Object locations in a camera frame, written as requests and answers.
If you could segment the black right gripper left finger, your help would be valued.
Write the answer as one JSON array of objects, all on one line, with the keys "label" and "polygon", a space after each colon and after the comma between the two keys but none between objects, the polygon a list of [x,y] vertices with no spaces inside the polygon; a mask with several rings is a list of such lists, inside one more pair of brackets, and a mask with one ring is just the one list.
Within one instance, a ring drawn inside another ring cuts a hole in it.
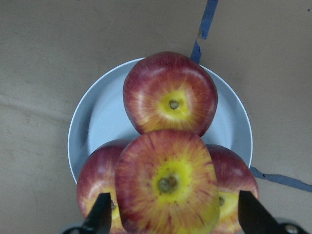
[{"label": "black right gripper left finger", "polygon": [[108,234],[112,225],[111,194],[100,193],[82,225],[65,230],[64,234]]}]

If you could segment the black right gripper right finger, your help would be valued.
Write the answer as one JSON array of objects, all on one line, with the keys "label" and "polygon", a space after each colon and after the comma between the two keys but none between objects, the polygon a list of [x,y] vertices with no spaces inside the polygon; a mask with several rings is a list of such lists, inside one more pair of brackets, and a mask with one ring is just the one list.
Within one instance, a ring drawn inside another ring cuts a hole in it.
[{"label": "black right gripper right finger", "polygon": [[291,222],[279,223],[250,191],[239,192],[238,221],[246,234],[306,234]]}]

